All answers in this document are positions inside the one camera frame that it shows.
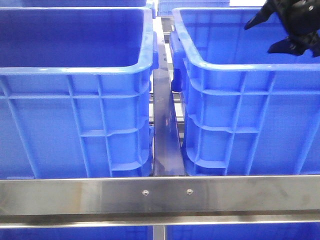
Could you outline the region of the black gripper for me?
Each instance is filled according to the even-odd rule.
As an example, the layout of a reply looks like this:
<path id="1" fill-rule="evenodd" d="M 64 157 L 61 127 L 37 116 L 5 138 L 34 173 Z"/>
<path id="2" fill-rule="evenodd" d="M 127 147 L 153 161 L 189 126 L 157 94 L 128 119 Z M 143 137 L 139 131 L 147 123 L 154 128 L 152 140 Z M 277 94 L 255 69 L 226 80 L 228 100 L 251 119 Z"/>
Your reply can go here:
<path id="1" fill-rule="evenodd" d="M 244 26 L 248 30 L 266 22 L 277 13 L 288 37 L 272 44 L 269 54 L 302 56 L 310 50 L 313 58 L 320 56 L 320 1 L 319 0 L 267 0 L 257 14 Z"/>

